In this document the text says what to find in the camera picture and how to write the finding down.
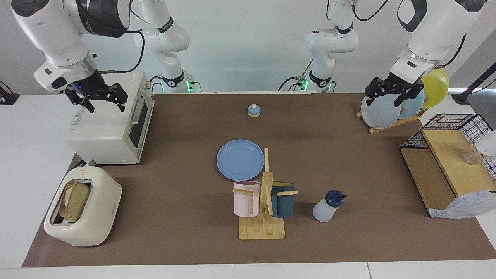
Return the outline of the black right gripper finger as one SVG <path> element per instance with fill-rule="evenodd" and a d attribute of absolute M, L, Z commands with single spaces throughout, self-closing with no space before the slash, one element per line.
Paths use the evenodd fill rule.
<path fill-rule="evenodd" d="M 128 95 L 122 88 L 122 85 L 115 83 L 106 88 L 106 100 L 117 105 L 121 112 L 125 111 L 125 104 L 128 100 Z"/>
<path fill-rule="evenodd" d="M 94 106 L 87 97 L 81 97 L 74 88 L 66 88 L 64 94 L 68 97 L 73 105 L 85 107 L 90 113 L 94 113 Z"/>

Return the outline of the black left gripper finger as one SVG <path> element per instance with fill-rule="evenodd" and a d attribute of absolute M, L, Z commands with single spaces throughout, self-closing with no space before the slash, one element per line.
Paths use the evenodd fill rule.
<path fill-rule="evenodd" d="M 400 94 L 394 101 L 394 106 L 399 107 L 404 101 L 409 99 L 415 99 L 418 94 L 423 90 L 423 83 L 416 83 L 412 88 L 405 90 L 404 88 L 400 88 Z"/>
<path fill-rule="evenodd" d="M 378 77 L 375 77 L 365 88 L 365 101 L 367 106 L 371 106 L 374 100 L 378 97 L 384 96 L 384 81 Z"/>

